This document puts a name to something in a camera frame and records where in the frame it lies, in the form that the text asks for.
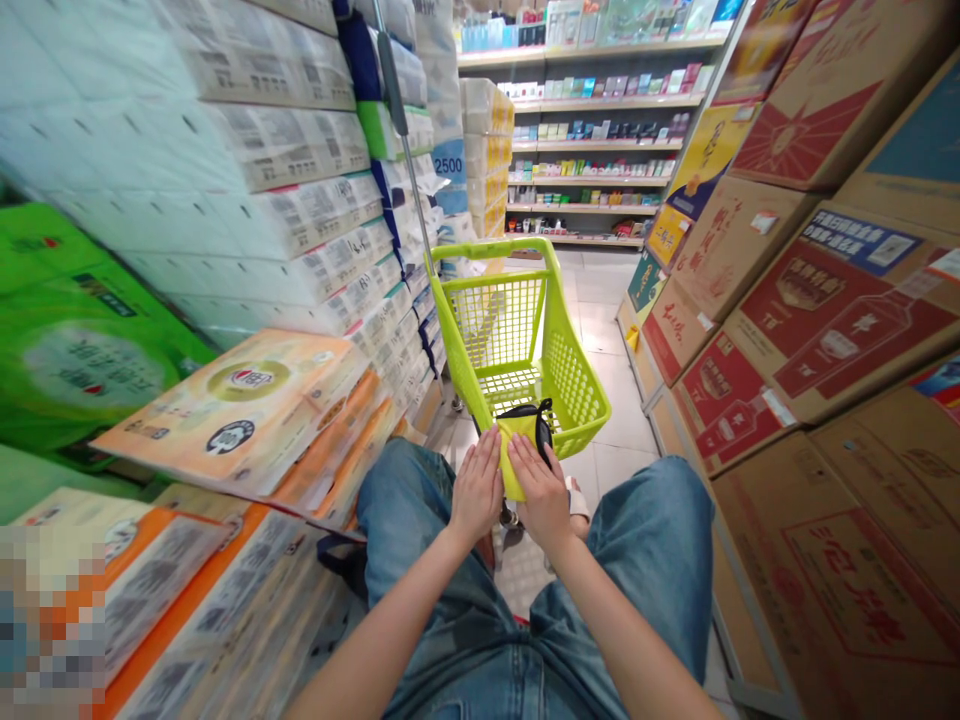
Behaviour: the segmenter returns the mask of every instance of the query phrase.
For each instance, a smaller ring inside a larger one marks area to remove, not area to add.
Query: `store shelf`
[[[596,110],[652,110],[656,108],[694,108],[703,102],[703,93],[683,95],[637,95],[620,98],[583,98],[580,100],[517,100],[518,113],[576,112]]]
[[[691,50],[713,50],[721,47],[725,42],[726,38],[711,38],[709,40],[672,40],[670,42],[649,42],[602,48],[547,48],[543,46],[510,48],[509,50],[460,55],[457,58],[457,67],[461,70],[496,70],[522,65],[539,65],[543,62],[562,63],[577,60],[633,57],[635,55],[661,55],[672,52],[689,52]]]
[[[514,143],[514,148],[516,148],[518,144],[526,146],[530,143]],[[661,143],[660,145],[654,145],[652,143],[640,145],[636,140],[538,140],[533,144],[537,146],[538,152],[544,152],[547,150],[573,150],[575,152],[580,150],[586,150],[587,152],[606,150],[630,152],[634,150],[642,150],[646,152],[648,150],[670,151],[680,150],[683,148],[682,142]]]
[[[636,240],[589,240],[574,235],[535,235],[534,233],[507,233],[508,240],[525,237],[542,237],[549,240],[554,245],[592,245],[594,247],[620,247],[636,249],[643,247],[643,241]]]
[[[513,212],[553,212],[574,215],[656,215],[659,205],[588,205],[585,203],[535,203],[524,205],[511,203],[507,211]]]
[[[508,185],[595,185],[597,187],[666,187],[670,184],[669,177],[636,177],[633,175],[556,175],[537,176],[532,180],[510,180]]]

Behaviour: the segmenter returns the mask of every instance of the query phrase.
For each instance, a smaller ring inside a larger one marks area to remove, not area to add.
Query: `cart handle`
[[[509,257],[517,250],[536,250],[543,255],[547,267],[556,269],[557,256],[553,252],[553,243],[543,237],[525,237],[516,240],[496,240],[494,242],[464,243],[461,245],[440,245],[431,248],[433,261],[448,257],[466,257],[470,260],[489,260],[490,258]]]

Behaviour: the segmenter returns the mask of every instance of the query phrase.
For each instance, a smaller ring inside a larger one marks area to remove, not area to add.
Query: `aisle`
[[[564,472],[577,479],[593,512],[606,492],[660,457],[650,422],[640,409],[640,391],[616,322],[617,308],[633,275],[637,256],[619,250],[558,249],[556,253],[563,271],[567,311],[580,334],[587,359],[613,405],[613,416],[587,449],[563,461]],[[508,269],[543,267],[538,260],[512,258],[506,265]],[[431,439],[430,446],[458,468],[467,449],[476,442],[477,433],[466,411],[460,415],[447,412],[451,422],[435,425],[442,429]],[[503,553],[496,572],[497,587],[507,598],[511,610],[520,616],[528,614],[537,593],[554,577],[546,569],[542,551],[526,535],[520,545]],[[725,676],[724,660],[714,631],[707,653],[704,688],[726,717],[739,719],[741,716],[730,701]]]

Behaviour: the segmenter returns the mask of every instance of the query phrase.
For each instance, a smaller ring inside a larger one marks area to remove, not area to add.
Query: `person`
[[[518,513],[558,576],[523,627],[475,549],[501,442],[483,433],[455,482],[442,456],[388,443],[357,505],[370,613],[286,717],[721,717],[701,687],[713,503],[690,466],[663,458],[608,492],[584,542],[556,455],[514,436]]]

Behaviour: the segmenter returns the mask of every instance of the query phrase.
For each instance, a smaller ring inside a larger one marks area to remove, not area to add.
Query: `shopping cart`
[[[546,269],[441,281],[434,267],[446,258],[486,260],[524,249],[543,255]],[[557,457],[583,450],[610,419],[610,402],[570,323],[550,241],[441,245],[431,254],[430,286],[450,377],[480,431],[510,408],[550,398],[544,419]]]

